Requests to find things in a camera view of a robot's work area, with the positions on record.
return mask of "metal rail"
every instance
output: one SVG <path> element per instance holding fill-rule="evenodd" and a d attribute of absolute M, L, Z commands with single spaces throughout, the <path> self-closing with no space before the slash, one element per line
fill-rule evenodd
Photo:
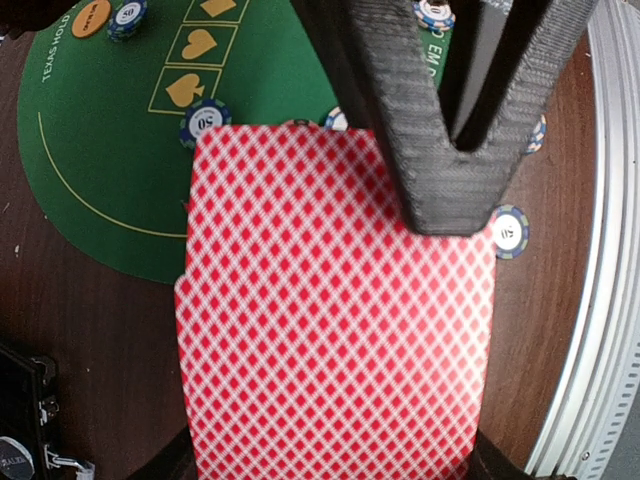
<path fill-rule="evenodd" d="M 565 368 L 526 467 L 579 480 L 601 478 L 640 380 L 640 12 L 601 0 L 589 39 L 597 137 L 589 260 Z"/>

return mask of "yellow outlined square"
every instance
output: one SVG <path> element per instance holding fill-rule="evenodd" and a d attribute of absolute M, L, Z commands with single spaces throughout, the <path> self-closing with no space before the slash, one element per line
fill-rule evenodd
<path fill-rule="evenodd" d="M 178 43 L 178 39 L 180 38 L 180 34 L 185 28 L 193 28 L 193 29 L 203 29 L 207 30 L 211 29 L 229 29 L 231 31 L 231 39 L 229 40 L 226 50 L 224 52 L 224 57 L 221 63 L 205 63 L 205 62 L 189 62 L 189 61 L 180 61 L 180 62 L 172 62 L 171 55 L 173 54 L 176 44 Z M 165 60 L 165 65 L 171 66 L 192 66 L 192 67 L 219 67 L 224 68 L 227 64 L 227 59 L 229 58 L 229 53 L 231 53 L 231 47 L 233 47 L 233 42 L 236 40 L 236 35 L 238 34 L 238 26 L 237 25 L 180 25 L 178 31 L 176 32 L 176 36 L 173 39 L 173 43 L 171 44 L 171 48 L 169 48 L 169 52 L 167 53 L 167 58 Z"/>
<path fill-rule="evenodd" d="M 251 0 L 244 0 L 245 4 L 242 7 L 242 12 L 240 12 L 240 16 L 238 17 L 237 20 L 233 20 L 233 21 L 229 21 L 229 20 L 216 20 L 215 18 L 211 18 L 211 19 L 207 19 L 207 20 L 192 20 L 189 19 L 189 14 L 191 13 L 191 11 L 193 10 L 194 5 L 196 4 L 196 1 L 199 2 L 199 4 L 204 3 L 203 0 L 191 0 L 191 4 L 189 5 L 189 8 L 187 8 L 187 12 L 184 14 L 184 19 L 182 20 L 182 23 L 190 23 L 190 24 L 196 24 L 196 25 L 201 25 L 201 24 L 220 24 L 220 25 L 239 25 L 242 22 L 242 19 L 244 18 L 244 14 L 247 11 L 247 7 L 249 6 L 249 3 L 251 2 Z"/>
<path fill-rule="evenodd" d="M 153 94 L 151 95 L 151 100 L 149 100 L 149 106 L 147 107 L 147 112 L 148 113 L 159 113 L 159 114 L 163 114 L 163 115 L 184 115 L 184 112 L 187 110 L 187 108 L 189 107 L 178 107 L 176 105 L 171 105 L 169 107 L 158 107 L 158 104 L 164 104 L 167 105 L 169 102 L 164 99 L 161 100 L 158 98 L 158 90 L 160 89 L 160 84 L 162 83 L 163 78 L 165 77 L 165 72 L 166 71 L 173 71 L 173 72 L 177 72 L 177 71 L 183 71 L 186 74 L 188 73 L 198 73 L 198 72 L 205 72 L 205 73 L 209 73 L 210 77 L 215 76 L 215 81 L 212 82 L 213 85 L 209 85 L 209 84 L 203 84 L 205 87 L 205 92 L 209 89 L 209 87 L 211 86 L 211 93 L 209 95 L 207 95 L 206 93 L 202 95 L 202 97 L 194 97 L 194 102 L 198 99 L 198 98 L 214 98 L 216 91 L 218 90 L 218 84 L 220 83 L 220 78 L 222 77 L 222 69 L 221 68 L 214 68 L 214 67 L 202 67 L 202 66 L 198 66 L 198 67 L 193 67 L 193 66 L 173 66 L 173 65 L 165 65 L 164 67 L 162 67 L 162 70 L 160 71 L 160 75 L 158 75 L 158 81 L 156 82 L 156 86 L 153 90 Z"/>

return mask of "orange poker chip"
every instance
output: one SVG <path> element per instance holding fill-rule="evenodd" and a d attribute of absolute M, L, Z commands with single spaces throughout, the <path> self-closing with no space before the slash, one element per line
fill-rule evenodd
<path fill-rule="evenodd" d="M 110 15 L 109 0 L 95 0 L 80 11 L 73 21 L 71 32 L 76 38 L 88 38 L 107 23 Z"/>

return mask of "white poker chip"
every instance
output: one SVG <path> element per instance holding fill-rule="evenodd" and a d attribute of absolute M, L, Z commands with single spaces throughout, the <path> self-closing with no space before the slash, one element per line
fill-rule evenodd
<path fill-rule="evenodd" d="M 115 20 L 118 25 L 125 26 L 132 23 L 140 12 L 142 11 L 142 5 L 137 2 L 127 3 L 124 7 L 118 10 Z"/>
<path fill-rule="evenodd" d="M 336 107 L 329 112 L 329 115 L 327 115 L 324 126 L 331 130 L 344 132 L 349 128 L 349 122 L 347 122 L 347 117 L 340 107 Z"/>
<path fill-rule="evenodd" d="M 496 256 L 512 260 L 522 254 L 529 244 L 529 219 L 518 207 L 501 205 L 493 224 Z"/>
<path fill-rule="evenodd" d="M 429 29 L 450 29 L 456 22 L 456 16 L 449 5 L 431 5 L 427 0 L 421 0 L 414 3 L 413 12 Z"/>

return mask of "heart symbol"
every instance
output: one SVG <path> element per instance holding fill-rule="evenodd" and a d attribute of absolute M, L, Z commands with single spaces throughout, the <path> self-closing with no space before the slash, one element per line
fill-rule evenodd
<path fill-rule="evenodd" d="M 218 43 L 206 30 L 194 30 L 189 34 L 189 45 L 182 49 L 182 58 L 193 60 L 216 47 Z"/>

